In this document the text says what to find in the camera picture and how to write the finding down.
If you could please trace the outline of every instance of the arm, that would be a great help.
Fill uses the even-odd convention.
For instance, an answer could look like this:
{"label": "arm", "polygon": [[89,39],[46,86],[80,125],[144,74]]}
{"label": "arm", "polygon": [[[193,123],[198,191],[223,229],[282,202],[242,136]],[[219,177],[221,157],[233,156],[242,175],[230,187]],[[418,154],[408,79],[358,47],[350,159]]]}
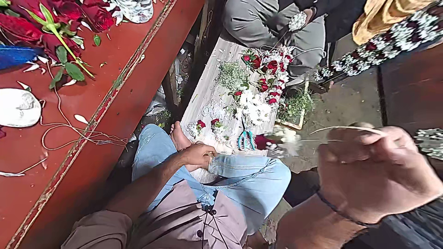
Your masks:
{"label": "arm", "polygon": [[[385,136],[336,129],[319,152],[320,192],[346,216],[375,224],[384,216],[422,206],[443,194],[443,183],[396,127]],[[363,229],[335,213],[317,195],[279,222],[278,248],[340,248]]]}
{"label": "arm", "polygon": [[215,149],[205,144],[194,144],[171,155],[148,174],[117,193],[105,209],[126,214],[131,220],[136,220],[180,167],[185,164],[208,164],[210,157],[207,154],[209,153],[215,153]]}

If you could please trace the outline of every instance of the bare foot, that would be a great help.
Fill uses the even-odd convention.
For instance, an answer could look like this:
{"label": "bare foot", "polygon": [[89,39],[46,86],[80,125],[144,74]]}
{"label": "bare foot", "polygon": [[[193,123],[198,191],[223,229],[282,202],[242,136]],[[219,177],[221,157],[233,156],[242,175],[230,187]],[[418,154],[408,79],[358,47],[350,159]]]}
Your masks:
{"label": "bare foot", "polygon": [[[180,126],[180,121],[177,121],[175,124],[171,125],[171,140],[175,145],[175,148],[179,150],[186,149],[191,146],[192,143],[183,133],[182,127]],[[198,168],[208,169],[208,165],[185,165],[186,169],[189,172],[192,172]]]}
{"label": "bare foot", "polygon": [[191,146],[191,141],[183,134],[182,127],[180,126],[180,121],[171,125],[171,140],[175,145],[175,148],[179,150],[186,149]]}

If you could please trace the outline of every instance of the yellow cloth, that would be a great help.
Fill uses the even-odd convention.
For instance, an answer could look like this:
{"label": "yellow cloth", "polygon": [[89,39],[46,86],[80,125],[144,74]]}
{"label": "yellow cloth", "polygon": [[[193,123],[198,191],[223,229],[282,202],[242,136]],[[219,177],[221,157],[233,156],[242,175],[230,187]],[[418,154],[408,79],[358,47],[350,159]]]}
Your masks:
{"label": "yellow cloth", "polygon": [[426,7],[434,0],[368,0],[365,12],[352,28],[352,37],[358,45],[387,31],[394,23]]}

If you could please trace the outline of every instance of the rose stem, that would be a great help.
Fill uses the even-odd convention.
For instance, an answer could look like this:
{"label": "rose stem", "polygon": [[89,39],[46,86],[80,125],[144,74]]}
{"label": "rose stem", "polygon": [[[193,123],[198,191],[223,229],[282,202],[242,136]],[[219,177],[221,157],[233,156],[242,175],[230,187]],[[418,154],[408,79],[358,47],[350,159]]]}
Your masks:
{"label": "rose stem", "polygon": [[52,33],[54,33],[54,35],[60,40],[60,42],[63,44],[63,46],[66,48],[66,50],[68,50],[68,52],[72,55],[72,57],[75,59],[75,62],[81,67],[83,68],[83,70],[89,74],[89,76],[94,77],[94,75],[92,75],[83,65],[82,63],[78,60],[78,58],[74,55],[74,53],[71,51],[71,49],[68,47],[68,45],[65,43],[65,41],[63,40],[63,38],[58,34],[57,30],[51,29]]}

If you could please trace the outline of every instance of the grey trousers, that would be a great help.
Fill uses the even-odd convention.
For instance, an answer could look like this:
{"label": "grey trousers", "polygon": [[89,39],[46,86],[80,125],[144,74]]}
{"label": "grey trousers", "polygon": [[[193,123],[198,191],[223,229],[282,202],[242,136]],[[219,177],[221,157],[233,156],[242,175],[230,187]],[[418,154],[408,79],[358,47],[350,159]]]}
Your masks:
{"label": "grey trousers", "polygon": [[[247,47],[272,48],[278,42],[279,31],[299,12],[295,4],[280,12],[278,10],[278,0],[227,0],[223,24],[235,39]],[[295,59],[288,68],[292,79],[320,62],[325,47],[325,35],[323,16],[293,35],[288,44],[296,46],[293,51]]]}

